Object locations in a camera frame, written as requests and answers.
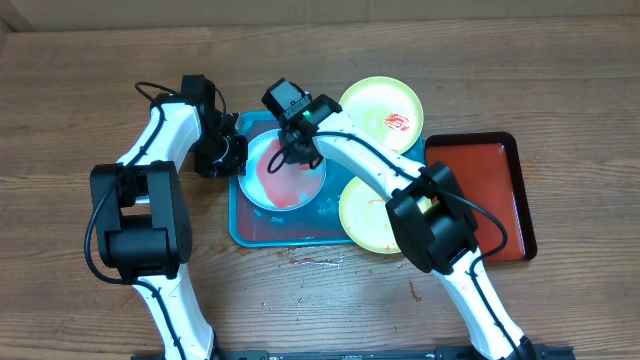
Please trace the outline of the light blue plate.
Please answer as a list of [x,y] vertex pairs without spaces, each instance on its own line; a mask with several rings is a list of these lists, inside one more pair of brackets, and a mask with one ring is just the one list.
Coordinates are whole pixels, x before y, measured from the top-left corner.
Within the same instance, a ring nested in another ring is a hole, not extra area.
[[309,203],[322,188],[326,164],[286,164],[270,174],[267,165],[280,149],[278,129],[261,133],[248,144],[246,174],[238,178],[244,195],[254,205],[271,211],[289,211]]

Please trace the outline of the green plate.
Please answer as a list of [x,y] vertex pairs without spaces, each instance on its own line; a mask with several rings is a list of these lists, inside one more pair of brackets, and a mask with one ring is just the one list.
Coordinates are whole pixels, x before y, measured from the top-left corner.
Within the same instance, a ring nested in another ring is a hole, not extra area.
[[398,153],[413,147],[422,133],[422,103],[408,85],[395,78],[362,79],[343,93],[339,104],[356,126]]
[[358,177],[345,186],[340,196],[339,218],[346,234],[360,247],[384,255],[401,252],[385,201]]

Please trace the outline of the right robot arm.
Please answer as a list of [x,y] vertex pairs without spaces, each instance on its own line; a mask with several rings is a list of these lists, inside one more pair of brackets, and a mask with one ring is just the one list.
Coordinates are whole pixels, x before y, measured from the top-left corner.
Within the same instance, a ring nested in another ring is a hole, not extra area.
[[277,157],[316,167],[332,160],[367,184],[385,202],[401,253],[442,283],[468,329],[474,353],[483,359],[534,359],[534,345],[510,318],[489,280],[475,232],[482,215],[504,225],[467,200],[444,164],[426,166],[394,152],[358,126],[332,98],[312,96],[280,79],[262,97],[280,125]]

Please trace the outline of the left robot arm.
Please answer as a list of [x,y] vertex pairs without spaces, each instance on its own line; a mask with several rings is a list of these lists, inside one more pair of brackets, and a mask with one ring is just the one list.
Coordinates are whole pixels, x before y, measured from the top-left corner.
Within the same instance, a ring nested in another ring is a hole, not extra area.
[[204,178],[243,175],[248,142],[236,128],[239,114],[227,111],[205,76],[183,76],[179,90],[156,89],[136,143],[90,173],[85,261],[101,281],[138,292],[162,338],[162,358],[219,359],[189,276],[193,232],[178,173],[192,154]]

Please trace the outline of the black tray with red water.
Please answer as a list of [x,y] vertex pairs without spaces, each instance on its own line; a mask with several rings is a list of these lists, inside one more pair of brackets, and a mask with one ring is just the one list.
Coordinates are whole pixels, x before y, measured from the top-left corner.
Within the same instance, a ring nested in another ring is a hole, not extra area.
[[508,235],[490,262],[528,261],[537,243],[515,138],[507,132],[433,135],[427,163],[441,162],[455,175],[467,200],[494,215]]

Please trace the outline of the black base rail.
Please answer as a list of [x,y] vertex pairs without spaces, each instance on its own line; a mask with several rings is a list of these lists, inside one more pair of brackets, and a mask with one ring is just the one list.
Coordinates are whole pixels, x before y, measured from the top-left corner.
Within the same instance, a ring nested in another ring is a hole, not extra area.
[[[535,359],[541,360],[575,360],[572,347],[548,347],[534,345]],[[162,355],[134,355],[134,360],[159,360]],[[481,359],[471,346],[442,346],[430,351],[375,351],[375,352],[299,352],[269,354],[266,351],[226,352],[221,357],[214,355],[212,359],[228,360],[465,360]]]

